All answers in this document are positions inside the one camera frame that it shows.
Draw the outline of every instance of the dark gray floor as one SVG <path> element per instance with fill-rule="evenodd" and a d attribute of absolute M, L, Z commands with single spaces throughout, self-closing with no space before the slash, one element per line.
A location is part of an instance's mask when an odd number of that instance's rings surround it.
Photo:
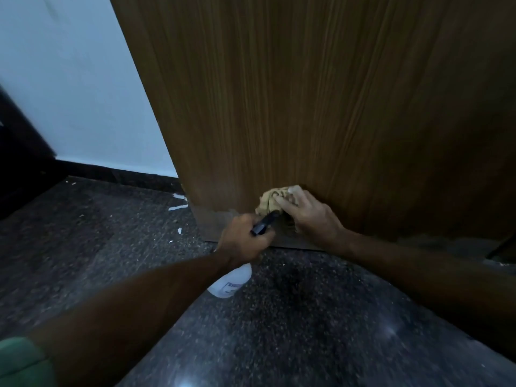
<path fill-rule="evenodd" d="M 168 211 L 183 203 L 68 178 L 1 221 L 0 336 L 208 253 L 190 210 Z M 357 266 L 272 249 L 233 298 L 197 299 L 121 385 L 514 386 L 516 365 Z"/>

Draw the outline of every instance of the green shirt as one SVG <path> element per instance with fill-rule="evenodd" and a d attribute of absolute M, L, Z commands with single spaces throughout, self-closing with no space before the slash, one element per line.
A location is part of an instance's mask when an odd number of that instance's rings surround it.
<path fill-rule="evenodd" d="M 56 387 L 48 356 L 25 337 L 0 341 L 0 387 Z"/>

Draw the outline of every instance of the person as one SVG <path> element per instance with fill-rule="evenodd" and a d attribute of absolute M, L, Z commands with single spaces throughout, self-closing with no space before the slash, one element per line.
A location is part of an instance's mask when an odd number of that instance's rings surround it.
<path fill-rule="evenodd" d="M 384 278 L 414 301 L 516 360 L 516 278 L 447 254 L 401 247 L 347 230 L 299 186 L 278 198 L 299 232 L 328 253 Z M 0 386 L 115 385 L 218 278 L 274 238 L 253 237 L 257 217 L 235 217 L 210 255 L 159 267 L 100 291 L 71 311 L 0 345 Z"/>

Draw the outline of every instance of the white wall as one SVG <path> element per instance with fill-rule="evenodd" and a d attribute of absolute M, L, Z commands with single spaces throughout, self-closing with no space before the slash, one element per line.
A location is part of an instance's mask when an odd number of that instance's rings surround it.
<path fill-rule="evenodd" d="M 0 0 L 0 85 L 58 159 L 177 176 L 109 0 Z"/>

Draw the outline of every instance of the white plastic bottle body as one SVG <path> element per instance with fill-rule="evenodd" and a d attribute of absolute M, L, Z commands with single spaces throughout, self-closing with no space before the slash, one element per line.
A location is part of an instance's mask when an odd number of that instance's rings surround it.
<path fill-rule="evenodd" d="M 235 270 L 231 270 L 228 274 L 216 280 L 212 285 L 210 285 L 208 292 L 213 296 L 226 299 L 233 296 L 237 290 L 242 288 L 242 286 L 249 281 L 251 275 L 251 264 L 247 263 Z"/>

